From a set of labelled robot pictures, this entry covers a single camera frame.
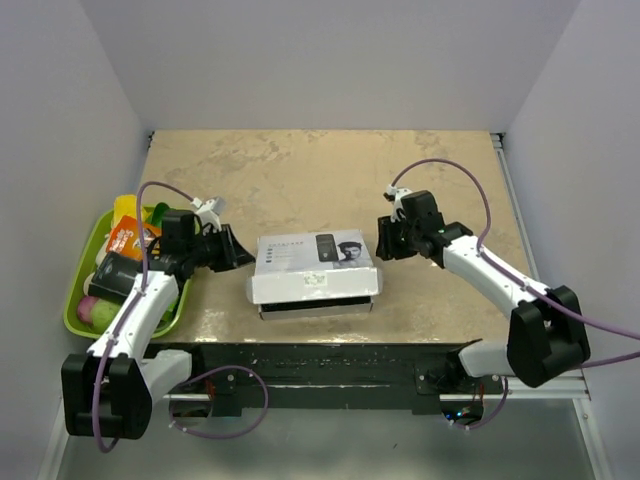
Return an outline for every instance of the green basket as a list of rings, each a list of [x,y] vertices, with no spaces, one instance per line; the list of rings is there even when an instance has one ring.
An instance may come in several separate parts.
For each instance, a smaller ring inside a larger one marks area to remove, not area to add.
[[[87,245],[84,247],[84,251],[82,252],[80,264],[78,265],[78,268],[76,270],[75,277],[73,278],[73,284],[71,285],[71,291],[69,292],[69,296],[67,297],[67,301],[65,303],[64,324],[71,333],[75,333],[76,335],[80,335],[81,337],[99,338],[100,335],[102,335],[101,333],[95,332],[91,325],[87,325],[86,323],[81,322],[78,318],[78,315],[76,314],[76,309],[78,308],[78,303],[80,302],[82,297],[84,297],[84,293],[82,291],[84,281],[96,269],[96,255],[98,254],[98,250],[104,243],[106,235],[108,235],[111,231],[112,218],[113,210],[105,213],[93,227],[93,231],[91,232],[89,241],[87,242]],[[182,289],[180,302],[178,303],[178,308],[176,310],[175,316],[173,317],[173,320],[171,320],[169,324],[166,324],[161,329],[156,329],[151,338],[162,337],[178,325],[178,322],[180,321],[180,318],[182,316],[182,309],[184,308],[184,304],[187,300],[190,288],[191,280],[187,280],[184,288]]]

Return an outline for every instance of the white wall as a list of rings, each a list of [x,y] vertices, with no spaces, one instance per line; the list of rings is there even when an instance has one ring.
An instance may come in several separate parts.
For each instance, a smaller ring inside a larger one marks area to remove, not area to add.
[[[578,0],[82,0],[157,128],[504,131]]]
[[[507,158],[543,279],[640,332],[640,2],[583,0],[508,130]],[[591,332],[594,358],[640,350]],[[618,479],[638,478],[639,360],[588,371]]]
[[[0,15],[0,478],[38,472],[78,348],[62,306],[97,215],[135,181],[140,121],[77,0]]]

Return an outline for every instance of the gray floor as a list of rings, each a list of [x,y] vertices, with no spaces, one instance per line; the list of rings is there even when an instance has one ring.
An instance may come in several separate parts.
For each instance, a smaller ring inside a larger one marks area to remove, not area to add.
[[[208,420],[232,431],[255,418]],[[59,480],[592,479],[570,401],[512,400],[472,433],[400,411],[271,410],[236,440],[168,428],[163,405],[145,436],[104,455],[91,438],[69,440]]]

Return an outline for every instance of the sticker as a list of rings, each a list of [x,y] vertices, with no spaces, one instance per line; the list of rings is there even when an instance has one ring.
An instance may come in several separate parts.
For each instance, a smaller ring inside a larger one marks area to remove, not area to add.
[[[326,287],[327,274],[323,272],[308,272],[304,274],[305,287]]]

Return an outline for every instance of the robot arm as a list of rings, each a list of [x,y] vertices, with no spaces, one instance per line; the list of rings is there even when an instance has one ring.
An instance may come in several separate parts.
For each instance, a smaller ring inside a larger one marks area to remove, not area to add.
[[[223,206],[221,199],[213,199],[194,203],[195,214],[167,212],[159,239],[160,253],[149,261],[146,288],[143,289],[142,274],[138,274],[107,331],[85,355],[67,357],[62,366],[62,393],[70,434],[93,435],[91,396],[100,360],[109,350],[111,339],[115,338],[115,343],[108,353],[99,411],[100,429],[106,437],[140,438],[153,405],[191,376],[188,352],[164,350],[151,360],[143,356],[160,319],[195,268],[220,272],[255,261],[237,242],[230,226],[220,224],[218,215]],[[201,226],[197,233],[196,217]],[[127,318],[116,337],[114,329],[124,315]]]
[[[390,216],[378,219],[378,257],[398,260],[420,254],[431,259],[466,280],[510,320],[506,345],[481,340],[463,347],[457,352],[453,376],[515,375],[538,387],[589,358],[584,325],[551,309],[491,266],[480,256],[471,230],[457,222],[445,224],[430,192],[389,187],[385,197],[394,208]],[[550,289],[488,249],[484,253],[527,285],[580,312],[575,293],[567,287]]]

